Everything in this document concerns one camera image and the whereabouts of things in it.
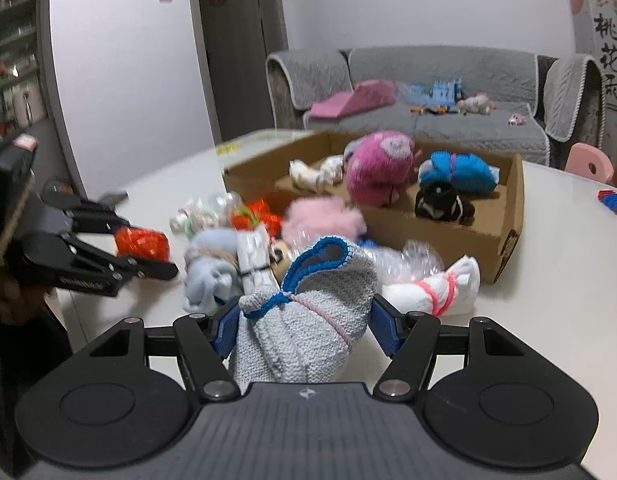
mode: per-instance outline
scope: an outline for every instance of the metal screw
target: metal screw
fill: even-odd
[[[389,379],[379,385],[379,390],[389,397],[403,397],[411,391],[411,385],[401,379]]]
[[[204,394],[213,399],[225,399],[233,393],[235,393],[235,387],[228,381],[210,381],[204,384]]]

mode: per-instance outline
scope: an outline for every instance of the red plastic package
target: red plastic package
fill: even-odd
[[[115,232],[117,256],[136,256],[168,262],[171,259],[171,248],[164,233],[141,229],[138,227],[123,227]]]
[[[260,223],[271,238],[276,238],[282,230],[282,217],[271,213],[270,206],[262,198],[236,209],[231,215],[231,224],[238,231],[252,231]]]

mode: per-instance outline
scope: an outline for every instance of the white wall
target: white wall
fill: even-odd
[[[575,51],[568,0],[282,0],[290,48],[470,44]]]
[[[50,31],[89,196],[213,145],[190,0],[50,0]]]

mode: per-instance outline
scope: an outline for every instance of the pink plush toy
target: pink plush toy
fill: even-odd
[[[355,242],[365,232],[366,223],[359,210],[346,207],[344,200],[335,196],[299,198],[288,207],[282,222],[282,239],[291,245],[330,235]]]
[[[392,204],[408,186],[415,157],[413,141],[400,132],[365,137],[352,154],[346,171],[351,198],[360,204]]]

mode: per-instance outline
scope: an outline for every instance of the white table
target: white table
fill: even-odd
[[[183,269],[187,240],[170,234],[169,216],[190,197],[223,189],[220,166],[292,135],[304,133],[259,133],[243,139],[236,152],[220,161],[210,150],[157,171],[126,187],[130,200],[118,211],[135,225],[167,233],[174,261]],[[599,428],[583,464],[601,480],[617,480],[617,217],[597,201],[597,191],[607,186],[534,164],[524,163],[524,171],[521,240],[499,281],[482,285],[474,316],[493,318],[592,394]],[[109,239],[98,245],[114,250]],[[77,314],[82,331],[70,330],[74,345],[80,346],[81,335],[90,341],[128,316],[142,317],[146,326],[170,325],[185,314],[181,279],[135,280],[116,299],[60,292],[64,316]],[[372,386],[387,362],[368,332],[343,380]],[[433,380],[461,365],[461,358],[441,358]],[[151,366],[180,380],[174,358],[152,360]]]

